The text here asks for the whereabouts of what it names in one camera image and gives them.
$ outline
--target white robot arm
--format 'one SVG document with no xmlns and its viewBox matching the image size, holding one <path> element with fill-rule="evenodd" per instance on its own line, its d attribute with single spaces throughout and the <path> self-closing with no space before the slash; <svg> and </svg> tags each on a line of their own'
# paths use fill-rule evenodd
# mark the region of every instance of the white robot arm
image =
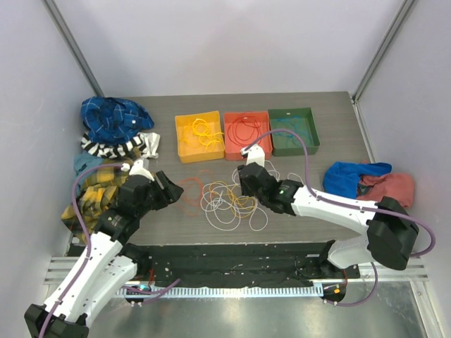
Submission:
<svg viewBox="0 0 451 338">
<path fill-rule="evenodd" d="M 322 219 L 359 234 L 345 241 L 329 242 L 325 255 L 333 266 L 345 269 L 354 264 L 378 261 L 395 270 L 406 268 L 418 227 L 395 216 L 365 211 L 368 208 L 382 208 L 406 215 L 396 200 L 385 197 L 380 203 L 358 201 L 308 189 L 301 182 L 278 182 L 265 170 L 264 151 L 259 145 L 241 152 L 247 157 L 246 165 L 238 168 L 243 195 L 255 196 L 261 204 L 276 213 Z"/>
<path fill-rule="evenodd" d="M 43 337 L 87 337 L 111 297 L 127 281 L 149 270 L 147 252 L 127 244 L 140 227 L 140 219 L 150 210 L 176 202 L 182 193 L 162 171 L 153 175 L 143 168 L 142 160 L 136 161 L 119 188 L 117 205 L 100 215 L 91 245 L 44 305 L 32 304 L 27 309 L 25 322 L 31 336 L 41 337 L 44 332 Z"/>
</svg>

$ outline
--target blue fabric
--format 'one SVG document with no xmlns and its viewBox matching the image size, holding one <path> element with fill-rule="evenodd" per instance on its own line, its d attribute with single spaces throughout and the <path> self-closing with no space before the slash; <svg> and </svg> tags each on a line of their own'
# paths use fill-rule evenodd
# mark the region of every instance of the blue fabric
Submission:
<svg viewBox="0 0 451 338">
<path fill-rule="evenodd" d="M 113 97 L 93 96 L 83 101 L 81 115 L 89 139 L 109 146 L 124 144 L 140 130 L 154 126 L 146 108 Z"/>
<path fill-rule="evenodd" d="M 324 174 L 323 187 L 329 194 L 355 199 L 361 175 L 382 176 L 392 171 L 388 163 L 356 164 L 335 162 Z"/>
<path fill-rule="evenodd" d="M 93 156 L 89 154 L 87 151 L 83 151 L 80 155 L 75 156 L 73 159 L 73 170 L 75 170 L 75 179 L 80 176 L 86 170 L 95 167 L 96 165 L 101 165 L 104 162 L 104 159 L 101 157 Z M 84 180 L 81 180 L 77 185 L 77 196 L 80 195 L 80 188 L 83 184 Z"/>
</svg>

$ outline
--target metal floor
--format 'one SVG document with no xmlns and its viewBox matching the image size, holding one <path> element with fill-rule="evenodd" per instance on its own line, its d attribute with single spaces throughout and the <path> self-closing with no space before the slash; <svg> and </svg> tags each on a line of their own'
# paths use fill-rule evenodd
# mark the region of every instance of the metal floor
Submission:
<svg viewBox="0 0 451 338">
<path fill-rule="evenodd" d="M 346 302 L 365 297 L 372 282 L 348 286 Z M 160 300 L 134 307 L 114 299 L 89 338 L 427 337 L 408 282 L 382 282 L 376 295 L 353 308 L 320 298 Z"/>
</svg>

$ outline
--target yellow tray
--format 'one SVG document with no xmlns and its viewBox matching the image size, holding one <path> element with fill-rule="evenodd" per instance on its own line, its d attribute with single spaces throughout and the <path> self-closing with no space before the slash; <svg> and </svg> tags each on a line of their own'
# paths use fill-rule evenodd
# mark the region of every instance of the yellow tray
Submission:
<svg viewBox="0 0 451 338">
<path fill-rule="evenodd" d="M 177 129 L 178 156 L 182 163 L 200 162 L 224 158 L 226 152 L 224 142 L 215 142 L 206 147 L 199 142 L 199 136 L 192 133 L 191 125 L 197 119 L 205 120 L 210 127 L 211 133 L 222 132 L 219 111 L 209 111 L 208 113 L 177 115 L 175 117 L 175 127 Z"/>
</svg>

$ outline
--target striped cloth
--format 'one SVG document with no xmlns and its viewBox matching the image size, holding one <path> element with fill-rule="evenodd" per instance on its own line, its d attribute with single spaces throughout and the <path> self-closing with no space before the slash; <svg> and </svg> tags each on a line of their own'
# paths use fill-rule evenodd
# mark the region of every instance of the striped cloth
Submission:
<svg viewBox="0 0 451 338">
<path fill-rule="evenodd" d="M 155 132 L 140 132 L 124 144 L 108 146 L 106 144 L 92 142 L 86 132 L 82 137 L 81 146 L 90 155 L 102 158 L 127 157 L 134 148 L 140 150 L 142 157 L 157 158 L 158 154 L 156 150 L 158 149 L 159 141 L 160 135 Z"/>
</svg>

